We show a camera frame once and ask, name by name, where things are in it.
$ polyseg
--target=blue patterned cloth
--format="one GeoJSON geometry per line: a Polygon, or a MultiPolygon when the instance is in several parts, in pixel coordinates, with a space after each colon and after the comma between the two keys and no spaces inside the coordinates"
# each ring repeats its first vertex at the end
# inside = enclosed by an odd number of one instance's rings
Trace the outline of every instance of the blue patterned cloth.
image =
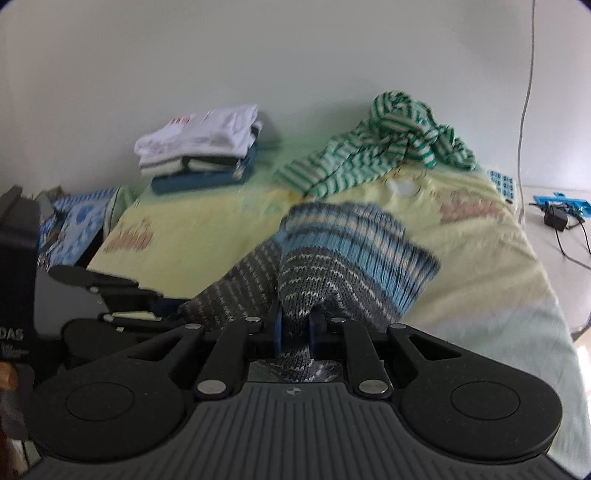
{"type": "Polygon", "coordinates": [[[41,225],[40,248],[46,267],[74,265],[103,226],[106,205],[115,189],[72,195],[53,202],[54,210],[66,216],[58,241],[49,249],[44,246],[59,221],[57,216],[41,225]]]}

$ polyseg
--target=white wall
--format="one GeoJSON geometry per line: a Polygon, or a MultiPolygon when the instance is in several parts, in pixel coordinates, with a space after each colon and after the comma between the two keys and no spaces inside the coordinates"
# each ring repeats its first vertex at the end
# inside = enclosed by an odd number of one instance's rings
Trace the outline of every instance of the white wall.
{"type": "MultiPolygon", "coordinates": [[[[260,105],[267,140],[328,135],[393,89],[514,173],[529,15],[529,0],[13,0],[0,188],[132,180],[141,134],[239,102],[260,105]]],[[[591,12],[538,0],[537,33],[524,183],[591,189],[591,12]]]]}

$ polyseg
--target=green striped shirt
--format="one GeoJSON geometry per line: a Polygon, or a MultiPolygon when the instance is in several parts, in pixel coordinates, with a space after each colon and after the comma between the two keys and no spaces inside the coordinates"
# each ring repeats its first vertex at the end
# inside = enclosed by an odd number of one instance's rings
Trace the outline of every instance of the green striped shirt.
{"type": "Polygon", "coordinates": [[[427,168],[438,162],[461,170],[478,165],[454,129],[437,124],[428,105],[404,92],[386,92],[355,129],[332,137],[322,151],[288,163],[275,177],[319,199],[377,180],[405,160],[427,168]]]}

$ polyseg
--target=white cable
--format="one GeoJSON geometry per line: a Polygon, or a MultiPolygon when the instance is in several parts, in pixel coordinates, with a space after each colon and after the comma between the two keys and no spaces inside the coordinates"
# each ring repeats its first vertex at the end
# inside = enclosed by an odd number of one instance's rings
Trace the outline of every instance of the white cable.
{"type": "Polygon", "coordinates": [[[519,195],[521,196],[521,210],[517,222],[522,225],[525,214],[525,200],[523,198],[523,186],[521,184],[521,144],[523,142],[523,126],[525,123],[525,113],[530,102],[531,83],[534,79],[534,50],[535,50],[535,0],[531,0],[531,60],[530,60],[530,78],[527,83],[527,93],[525,94],[525,103],[521,113],[521,123],[519,124],[519,144],[517,145],[517,183],[519,184],[519,195]]]}

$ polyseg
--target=folded blue towel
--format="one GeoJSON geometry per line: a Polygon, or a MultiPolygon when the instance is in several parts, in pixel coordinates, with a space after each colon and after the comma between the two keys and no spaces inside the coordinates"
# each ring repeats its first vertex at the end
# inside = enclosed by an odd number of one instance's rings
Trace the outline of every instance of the folded blue towel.
{"type": "Polygon", "coordinates": [[[252,175],[255,156],[256,142],[248,149],[246,157],[234,171],[184,171],[154,177],[152,190],[156,194],[163,194],[244,183],[252,175]]]}

